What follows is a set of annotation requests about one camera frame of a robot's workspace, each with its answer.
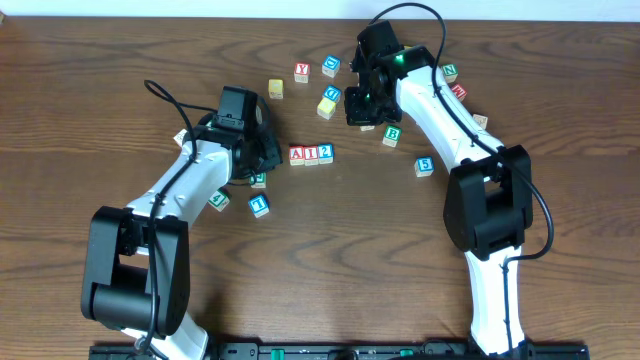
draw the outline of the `number block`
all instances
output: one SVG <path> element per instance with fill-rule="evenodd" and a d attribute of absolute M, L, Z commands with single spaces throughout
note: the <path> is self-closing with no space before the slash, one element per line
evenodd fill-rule
<path fill-rule="evenodd" d="M 322 73 L 330 77 L 335 77 L 338 71 L 340 71 L 340 59 L 333 55 L 327 56 L 322 63 Z"/>
<path fill-rule="evenodd" d="M 281 79 L 269 79 L 269 97 L 272 99 L 284 98 L 284 82 Z"/>
<path fill-rule="evenodd" d="M 456 78 L 458 77 L 458 67 L 454 64 L 442 65 L 442 72 L 444 73 L 444 79 L 448 84 L 456 81 Z"/>
<path fill-rule="evenodd" d="M 207 202 L 216 210 L 222 211 L 231 201 L 229 200 L 229 196 L 222 192 L 222 189 L 218 189 L 213 193 L 213 195 L 211 195 Z"/>
<path fill-rule="evenodd" d="M 417 177 L 424 177 L 433 174 L 435 169 L 433 166 L 433 159 L 430 156 L 419 158 L 416 160 L 416 164 L 413 166 L 416 170 Z"/>
<path fill-rule="evenodd" d="M 487 129 L 487 122 L 489 121 L 488 117 L 478 115 L 478 114 L 473 114 L 473 120 L 475 120 L 483 130 Z"/>
<path fill-rule="evenodd" d="M 187 134 L 187 130 L 185 129 L 180 130 L 180 132 L 173 137 L 173 141 L 175 141 L 176 144 L 178 144 L 178 146 L 182 147 L 182 141 L 184 140 L 184 136 L 186 134 Z"/>
<path fill-rule="evenodd" d="M 333 145 L 318 145 L 318 156 L 320 164 L 331 164 L 333 162 Z"/>
<path fill-rule="evenodd" d="M 269 213 L 269 204 L 267 204 L 267 199 L 265 199 L 264 195 L 258 195 L 249 200 L 249 207 L 256 218 Z"/>
<path fill-rule="evenodd" d="M 333 116 L 333 113 L 336 112 L 336 103 L 333 101 L 323 97 L 320 104 L 318 104 L 318 115 L 323 118 L 329 120 Z"/>
<path fill-rule="evenodd" d="M 304 148 L 304 166 L 318 165 L 318 147 L 305 146 Z"/>
<path fill-rule="evenodd" d="M 251 184 L 254 189 L 265 189 L 267 187 L 267 174 L 260 173 L 256 175 L 256 182 Z"/>
<path fill-rule="evenodd" d="M 458 100 L 462 101 L 465 97 L 467 97 L 467 90 L 463 89 L 460 84 L 456 84 L 451 88 L 454 95 L 458 98 Z"/>
<path fill-rule="evenodd" d="M 323 97 L 333 101 L 334 103 L 340 102 L 340 95 L 342 95 L 342 91 L 333 85 L 327 86 L 324 94 L 322 94 Z"/>
<path fill-rule="evenodd" d="M 296 63 L 296 68 L 293 72 L 293 78 L 296 80 L 296 82 L 308 83 L 310 74 L 311 65 L 305 63 Z"/>
<path fill-rule="evenodd" d="M 385 130 L 384 132 L 382 143 L 387 146 L 396 147 L 396 145 L 398 145 L 398 140 L 400 140 L 401 134 L 402 129 L 389 125 L 387 126 L 387 130 Z"/>
<path fill-rule="evenodd" d="M 291 166 L 304 165 L 304 147 L 291 146 L 289 148 L 289 164 Z"/>

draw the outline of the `block with number 1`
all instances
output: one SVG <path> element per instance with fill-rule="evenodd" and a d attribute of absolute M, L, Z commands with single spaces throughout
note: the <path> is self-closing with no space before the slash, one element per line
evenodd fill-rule
<path fill-rule="evenodd" d="M 249 200 L 249 207 L 256 218 L 269 213 L 269 204 L 267 204 L 267 199 L 265 199 L 264 195 L 258 195 Z"/>
<path fill-rule="evenodd" d="M 293 77 L 296 82 L 308 83 L 309 75 L 311 74 L 311 65 L 305 63 L 296 63 Z"/>
<path fill-rule="evenodd" d="M 433 159 L 430 156 L 420 158 L 416 160 L 416 164 L 413 166 L 416 170 L 417 177 L 424 177 L 433 174 Z"/>
<path fill-rule="evenodd" d="M 400 140 L 400 134 L 402 134 L 402 129 L 389 125 L 387 126 L 387 130 L 384 132 L 382 143 L 387 146 L 396 147 L 396 145 L 398 145 L 398 140 Z"/>

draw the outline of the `block with number 5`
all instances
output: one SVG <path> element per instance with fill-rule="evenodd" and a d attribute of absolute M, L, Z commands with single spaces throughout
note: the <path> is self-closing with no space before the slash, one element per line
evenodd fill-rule
<path fill-rule="evenodd" d="M 331 164 L 333 162 L 333 145 L 318 145 L 318 162 L 320 164 Z"/>
<path fill-rule="evenodd" d="M 420 158 L 416 160 L 416 164 L 413 167 L 416 170 L 417 177 L 429 176 L 433 174 L 433 159 L 430 156 Z"/>
<path fill-rule="evenodd" d="M 251 211 L 256 218 L 269 213 L 269 204 L 267 204 L 267 199 L 264 197 L 264 195 L 258 195 L 249 200 L 249 207 L 251 208 Z"/>
<path fill-rule="evenodd" d="M 220 189 L 213 193 L 213 195 L 209 198 L 209 205 L 213 206 L 216 210 L 222 211 L 224 208 L 229 205 L 229 196 L 227 196 Z"/>

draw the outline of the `block with number 4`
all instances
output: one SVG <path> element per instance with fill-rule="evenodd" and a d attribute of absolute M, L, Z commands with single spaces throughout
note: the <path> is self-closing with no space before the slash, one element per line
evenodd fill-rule
<path fill-rule="evenodd" d="M 249 207 L 256 218 L 269 213 L 269 204 L 267 204 L 267 199 L 265 199 L 264 195 L 258 195 L 249 200 Z"/>
<path fill-rule="evenodd" d="M 289 148 L 289 164 L 291 166 L 304 165 L 304 147 L 292 146 Z"/>
<path fill-rule="evenodd" d="M 417 177 L 429 176 L 433 174 L 433 159 L 430 156 L 420 158 L 416 160 L 416 164 L 413 167 L 416 170 Z"/>
<path fill-rule="evenodd" d="M 340 59 L 333 55 L 327 56 L 322 63 L 322 73 L 327 76 L 335 77 L 336 74 L 338 74 L 338 71 L 340 71 Z"/>
<path fill-rule="evenodd" d="M 309 75 L 311 74 L 311 65 L 305 63 L 296 63 L 296 69 L 293 72 L 293 77 L 296 82 L 309 82 Z"/>
<path fill-rule="evenodd" d="M 487 129 L 487 122 L 489 121 L 488 117 L 478 115 L 478 114 L 473 114 L 473 120 L 475 120 L 482 129 L 484 130 Z"/>
<path fill-rule="evenodd" d="M 398 145 L 398 140 L 400 140 L 400 134 L 402 134 L 402 129 L 389 125 L 387 126 L 387 130 L 384 132 L 382 143 L 387 146 L 396 147 L 396 145 Z"/>
<path fill-rule="evenodd" d="M 261 173 L 256 175 L 256 182 L 251 184 L 254 189 L 264 189 L 267 187 L 267 174 Z"/>
<path fill-rule="evenodd" d="M 322 101 L 320 101 L 320 104 L 318 104 L 318 115 L 329 120 L 331 119 L 331 116 L 333 116 L 333 113 L 335 112 L 336 112 L 336 103 L 323 97 Z"/>
<path fill-rule="evenodd" d="M 318 145 L 318 162 L 320 164 L 331 164 L 333 162 L 333 145 Z"/>
<path fill-rule="evenodd" d="M 318 165 L 318 147 L 317 146 L 305 146 L 304 147 L 304 165 L 313 166 Z"/>
<path fill-rule="evenodd" d="M 442 72 L 444 73 L 444 79 L 447 83 L 456 81 L 458 77 L 458 67 L 453 64 L 442 65 Z"/>
<path fill-rule="evenodd" d="M 333 85 L 329 85 L 327 86 L 327 89 L 324 91 L 324 94 L 322 94 L 322 96 L 333 101 L 334 103 L 338 103 L 340 102 L 341 94 L 342 94 L 342 91 L 340 91 L 340 89 L 338 89 Z"/>
<path fill-rule="evenodd" d="M 209 205 L 213 206 L 216 210 L 222 211 L 229 205 L 229 196 L 224 192 L 218 190 L 209 198 Z"/>
<path fill-rule="evenodd" d="M 451 88 L 453 94 L 458 98 L 458 100 L 462 101 L 467 96 L 467 90 L 463 89 L 460 84 L 456 84 Z"/>
<path fill-rule="evenodd" d="M 284 82 L 280 79 L 269 79 L 269 97 L 272 99 L 284 98 Z"/>

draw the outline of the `block with number 2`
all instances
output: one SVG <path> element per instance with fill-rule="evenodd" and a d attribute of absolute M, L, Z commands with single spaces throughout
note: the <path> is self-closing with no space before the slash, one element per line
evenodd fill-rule
<path fill-rule="evenodd" d="M 331 164 L 333 162 L 333 145 L 318 145 L 318 162 L 320 164 Z"/>
<path fill-rule="evenodd" d="M 256 218 L 269 213 L 269 204 L 267 204 L 267 199 L 264 197 L 264 195 L 258 195 L 249 200 L 249 207 L 251 208 L 251 211 Z"/>

